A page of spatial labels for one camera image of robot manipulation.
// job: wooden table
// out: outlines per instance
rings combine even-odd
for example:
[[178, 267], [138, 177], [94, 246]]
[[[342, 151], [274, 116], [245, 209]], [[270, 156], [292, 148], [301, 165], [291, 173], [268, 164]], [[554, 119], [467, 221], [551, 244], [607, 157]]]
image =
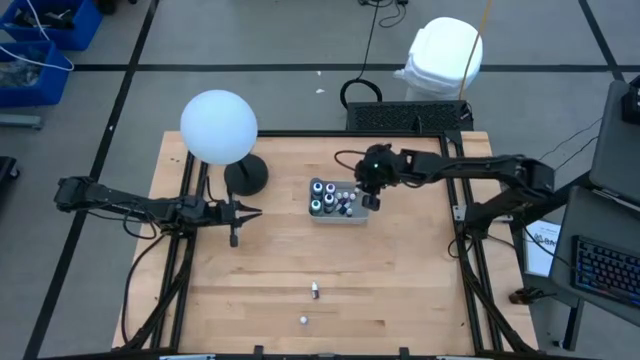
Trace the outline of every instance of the wooden table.
[[[463, 139], [466, 156], [491, 154], [486, 133], [463, 133]], [[238, 199], [264, 215], [240, 230], [238, 248], [229, 247], [227, 226], [199, 230], [180, 352], [251, 353], [263, 345], [265, 353], [278, 354], [389, 355], [399, 347], [409, 347], [414, 355], [473, 354], [460, 268], [447, 254], [454, 230], [444, 181], [419, 190], [384, 190], [381, 210], [364, 226], [319, 225], [308, 214], [312, 177], [353, 179], [334, 162], [336, 151], [389, 141], [396, 151], [440, 153], [439, 142], [426, 138], [258, 139], [253, 153], [267, 163], [269, 183], [261, 193]], [[165, 133], [150, 197], [179, 193], [186, 154], [180, 134]], [[344, 160], [355, 164], [357, 158], [349, 156]], [[210, 167], [214, 197], [226, 194], [222, 173], [223, 167]], [[475, 200], [484, 202], [499, 185], [474, 180], [472, 189]], [[511, 241], [505, 224], [494, 224], [490, 233]], [[168, 243], [151, 251], [135, 272], [129, 333], [157, 302]], [[140, 241], [136, 256], [148, 244]], [[508, 301], [522, 287], [513, 249], [493, 241], [484, 245], [496, 304], [537, 348], [528, 307]], [[312, 281], [320, 287], [319, 300], [311, 298]], [[486, 315], [477, 303], [484, 346], [490, 348]], [[171, 308], [163, 344], [168, 344], [173, 315]], [[307, 325], [299, 322], [303, 315]], [[119, 344], [116, 331], [114, 345]]]

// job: blue storage crate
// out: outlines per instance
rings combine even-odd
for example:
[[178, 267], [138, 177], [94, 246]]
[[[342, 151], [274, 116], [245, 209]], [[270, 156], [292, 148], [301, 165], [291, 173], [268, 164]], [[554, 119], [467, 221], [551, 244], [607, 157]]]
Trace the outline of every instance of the blue storage crate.
[[[77, 9], [73, 18], [73, 30], [44, 29], [51, 41], [61, 50], [86, 50], [102, 21], [102, 14], [96, 9], [93, 0], [31, 0], [31, 4], [38, 12], [58, 9], [61, 6]], [[26, 0], [14, 0], [0, 18], [0, 29], [5, 30], [16, 41], [46, 40], [37, 27], [12, 25], [19, 9], [32, 13]]]
[[[68, 68], [71, 65], [62, 53], [56, 49], [56, 45], [50, 41], [34, 41], [23, 43], [0, 44], [7, 51], [16, 55], [29, 54], [29, 47], [47, 54], [47, 64]], [[0, 51], [0, 62], [14, 61], [15, 59], [3, 51]], [[55, 105], [60, 102], [64, 86], [67, 83], [69, 72], [42, 67], [38, 82], [33, 86], [0, 87], [0, 107]]]

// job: black lamp stand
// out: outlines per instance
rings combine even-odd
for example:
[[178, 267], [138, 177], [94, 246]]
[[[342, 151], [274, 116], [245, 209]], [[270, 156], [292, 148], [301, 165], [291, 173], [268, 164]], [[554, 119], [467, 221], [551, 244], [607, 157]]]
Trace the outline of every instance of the black lamp stand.
[[227, 165], [224, 181], [233, 194], [251, 196], [267, 185], [269, 170], [267, 164], [256, 155], [249, 154], [240, 161]]

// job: white trash can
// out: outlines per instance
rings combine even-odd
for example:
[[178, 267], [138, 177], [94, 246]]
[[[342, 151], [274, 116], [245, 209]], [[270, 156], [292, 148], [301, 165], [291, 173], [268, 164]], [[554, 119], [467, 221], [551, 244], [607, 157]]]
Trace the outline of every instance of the white trash can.
[[[394, 73], [409, 84], [405, 101], [457, 100], [477, 34], [466, 22], [447, 17], [418, 30], [405, 68]], [[478, 74], [480, 63], [482, 38], [469, 64], [465, 90]]]

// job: concrete floor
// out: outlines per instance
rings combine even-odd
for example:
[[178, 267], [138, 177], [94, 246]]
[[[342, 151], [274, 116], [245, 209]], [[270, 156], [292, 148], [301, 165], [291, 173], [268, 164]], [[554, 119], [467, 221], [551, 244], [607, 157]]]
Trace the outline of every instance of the concrete floor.
[[[0, 0], [0, 9], [8, 2]], [[640, 71], [640, 3], [588, 4], [615, 61]], [[57, 106], [3, 110], [39, 114], [46, 121], [39, 132], [0, 129], [0, 154], [18, 158], [23, 174], [0, 212], [3, 359], [22, 357], [69, 233], [72, 216], [56, 211], [51, 201], [56, 182], [89, 173], [149, 5], [150, 0], [136, 6], [121, 1], [119, 12], [104, 19], [87, 51], [68, 53], [77, 64], [120, 66], [72, 73]], [[376, 28], [369, 62], [402, 64], [419, 27], [440, 16], [477, 26], [483, 7], [484, 2], [470, 0], [413, 0], [400, 25]], [[394, 11], [382, 9], [380, 16]], [[136, 72], [100, 181], [146, 194], [162, 133], [177, 130], [187, 101], [208, 89], [228, 89], [244, 97], [261, 129], [343, 129], [346, 114], [339, 89], [357, 72], [325, 70], [318, 75], [316, 70], [323, 70], [323, 64], [360, 63], [372, 14], [373, 8], [360, 7], [356, 0], [161, 0], [140, 64], [320, 65], [313, 71], [280, 66], [265, 71]], [[508, 66], [501, 67], [504, 72], [483, 71], [467, 92], [476, 129], [489, 132], [496, 154], [539, 157], [601, 116], [613, 74], [578, 0], [496, 0], [483, 40], [484, 64], [532, 65], [520, 68], [527, 72]], [[10, 40], [0, 33], [0, 41]], [[560, 64], [601, 67], [589, 72], [557, 72], [553, 67], [544, 72], [540, 67]], [[636, 74], [623, 75], [629, 81]], [[404, 98], [406, 87], [390, 72], [371, 71], [365, 78], [380, 86], [385, 100]], [[317, 89], [325, 92], [317, 94]], [[364, 89], [354, 89], [349, 99], [373, 101]], [[594, 127], [576, 137], [545, 161], [558, 165], [597, 131]], [[593, 149], [558, 172], [558, 185], [590, 167]], [[560, 216], [551, 218], [560, 221]], [[87, 220], [40, 356], [110, 348], [134, 245], [119, 224]], [[532, 306], [532, 314], [541, 349], [569, 354], [551, 345], [564, 332], [568, 308], [545, 300]], [[638, 338], [640, 329], [588, 306], [573, 355], [635, 358]]]

